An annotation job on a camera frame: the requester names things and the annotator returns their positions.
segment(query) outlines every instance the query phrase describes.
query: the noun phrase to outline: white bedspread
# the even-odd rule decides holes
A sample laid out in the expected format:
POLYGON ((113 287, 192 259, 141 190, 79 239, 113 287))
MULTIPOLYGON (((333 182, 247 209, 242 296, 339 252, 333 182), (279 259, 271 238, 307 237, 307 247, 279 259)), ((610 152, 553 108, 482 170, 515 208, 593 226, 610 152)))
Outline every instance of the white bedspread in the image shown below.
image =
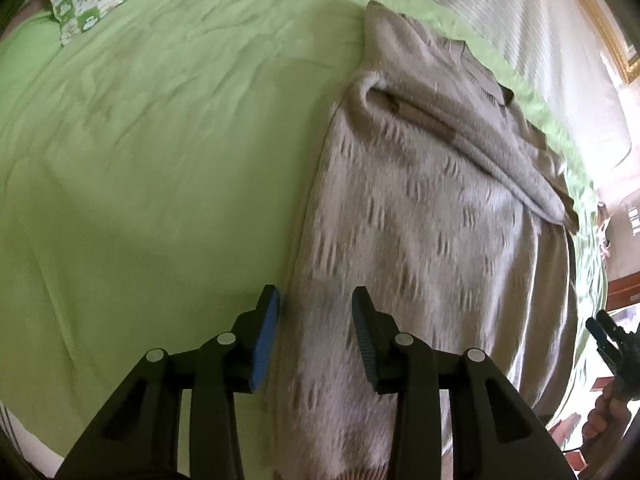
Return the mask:
POLYGON ((571 131, 596 184, 628 154, 600 40, 577 0, 436 0, 484 36, 571 131))

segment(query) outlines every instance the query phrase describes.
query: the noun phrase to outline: beige sweater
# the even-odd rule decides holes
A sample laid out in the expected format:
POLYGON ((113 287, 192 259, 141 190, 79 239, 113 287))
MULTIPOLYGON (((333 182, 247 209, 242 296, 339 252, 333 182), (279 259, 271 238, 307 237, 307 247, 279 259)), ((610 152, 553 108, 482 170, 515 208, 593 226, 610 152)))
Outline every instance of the beige sweater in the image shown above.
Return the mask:
POLYGON ((272 358, 284 480, 384 478, 395 398, 366 381, 357 285, 433 348, 485 349, 540 413, 558 406, 572 366, 577 216, 562 160, 465 43, 375 2, 365 34, 332 110, 272 358))

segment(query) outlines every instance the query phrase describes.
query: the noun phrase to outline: finger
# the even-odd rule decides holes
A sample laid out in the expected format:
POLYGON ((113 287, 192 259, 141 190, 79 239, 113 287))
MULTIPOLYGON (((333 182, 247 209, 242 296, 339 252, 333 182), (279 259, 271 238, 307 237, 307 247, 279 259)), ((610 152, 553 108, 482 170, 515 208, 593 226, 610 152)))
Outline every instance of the finger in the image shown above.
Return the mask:
POLYGON ((613 380, 607 383, 607 385, 602 389, 602 395, 605 399, 610 399, 613 394, 613 380))
POLYGON ((598 432, 593 429, 593 426, 588 422, 582 427, 582 437, 587 440, 589 438, 593 438, 597 436, 598 432))
POLYGON ((596 411, 602 415, 609 413, 609 399, 604 395, 601 395, 596 399, 596 411))
POLYGON ((602 433, 607 429, 607 421, 596 410, 591 410, 587 416, 587 422, 598 433, 602 433))
POLYGON ((631 420, 631 412, 628 410, 626 404, 621 400, 611 399, 609 403, 609 411, 616 419, 624 422, 631 420))

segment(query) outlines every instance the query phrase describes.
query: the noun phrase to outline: metal screw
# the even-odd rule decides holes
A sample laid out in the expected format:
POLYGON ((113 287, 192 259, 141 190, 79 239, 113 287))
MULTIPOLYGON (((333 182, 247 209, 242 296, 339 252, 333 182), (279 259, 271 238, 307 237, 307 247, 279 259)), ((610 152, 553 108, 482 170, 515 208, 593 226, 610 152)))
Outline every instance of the metal screw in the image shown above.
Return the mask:
POLYGON ((400 346, 411 346, 414 343, 414 337, 411 334, 401 332, 396 335, 394 341, 400 346))
POLYGON ((472 348, 466 355, 475 363, 481 363, 486 357, 486 354, 479 348, 472 348))
POLYGON ((164 359, 164 351, 161 348, 153 348, 146 353, 146 360, 155 363, 164 359))
POLYGON ((223 332, 218 336, 218 344, 231 345, 236 342, 236 335, 233 332, 223 332))

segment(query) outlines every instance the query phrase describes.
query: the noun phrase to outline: gold frame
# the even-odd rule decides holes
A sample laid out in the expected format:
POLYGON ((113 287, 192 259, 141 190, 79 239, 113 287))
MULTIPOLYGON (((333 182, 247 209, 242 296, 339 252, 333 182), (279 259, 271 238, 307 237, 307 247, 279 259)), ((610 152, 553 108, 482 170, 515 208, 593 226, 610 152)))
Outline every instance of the gold frame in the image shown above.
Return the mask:
POLYGON ((607 46, 613 58, 622 81, 631 83, 640 75, 640 56, 635 54, 632 59, 627 59, 624 48, 620 45, 616 33, 610 21, 605 16, 597 0, 578 0, 589 15, 602 40, 607 46))

